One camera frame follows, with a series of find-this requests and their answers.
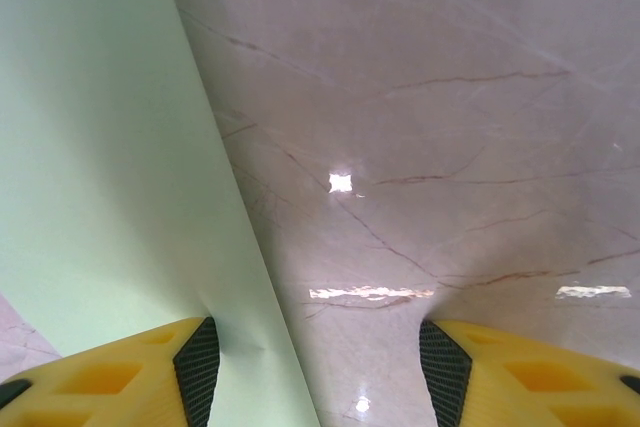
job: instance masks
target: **glossy floor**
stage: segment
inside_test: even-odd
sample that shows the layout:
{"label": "glossy floor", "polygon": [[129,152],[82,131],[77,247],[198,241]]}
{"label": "glossy floor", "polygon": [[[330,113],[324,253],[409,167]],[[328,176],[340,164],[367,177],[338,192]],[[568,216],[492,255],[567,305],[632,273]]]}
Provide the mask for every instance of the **glossy floor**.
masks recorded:
{"label": "glossy floor", "polygon": [[176,0],[325,427],[425,315],[640,367],[640,0]]}

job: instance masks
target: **yellow plastic part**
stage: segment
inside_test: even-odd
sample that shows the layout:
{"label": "yellow plastic part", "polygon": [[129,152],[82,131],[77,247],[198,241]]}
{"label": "yellow plastic part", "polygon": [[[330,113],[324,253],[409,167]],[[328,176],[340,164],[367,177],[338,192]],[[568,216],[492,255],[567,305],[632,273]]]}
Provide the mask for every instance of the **yellow plastic part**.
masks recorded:
{"label": "yellow plastic part", "polygon": [[474,324],[436,325],[472,358],[460,427],[640,426],[640,395],[620,380],[639,371]]}
{"label": "yellow plastic part", "polygon": [[204,319],[167,324],[22,372],[1,427],[187,427],[173,358]]}

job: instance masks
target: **marble floor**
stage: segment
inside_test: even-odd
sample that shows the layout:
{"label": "marble floor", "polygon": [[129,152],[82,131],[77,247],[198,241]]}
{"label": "marble floor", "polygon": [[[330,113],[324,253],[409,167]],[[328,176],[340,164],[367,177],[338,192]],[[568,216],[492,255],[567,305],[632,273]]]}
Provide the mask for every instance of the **marble floor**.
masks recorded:
{"label": "marble floor", "polygon": [[435,426],[425,315],[640,367],[640,0],[176,3],[324,427]]}

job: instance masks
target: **black mesh grille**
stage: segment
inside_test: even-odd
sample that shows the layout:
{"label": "black mesh grille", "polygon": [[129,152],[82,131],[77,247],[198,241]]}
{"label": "black mesh grille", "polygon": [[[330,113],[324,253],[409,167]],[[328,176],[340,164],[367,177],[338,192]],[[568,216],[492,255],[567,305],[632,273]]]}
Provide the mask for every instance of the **black mesh grille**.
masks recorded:
{"label": "black mesh grille", "polygon": [[436,324],[420,326],[420,363],[438,427],[458,427],[471,374],[471,357]]}
{"label": "black mesh grille", "polygon": [[182,346],[173,366],[189,427],[206,427],[220,366],[216,323],[211,317]]}

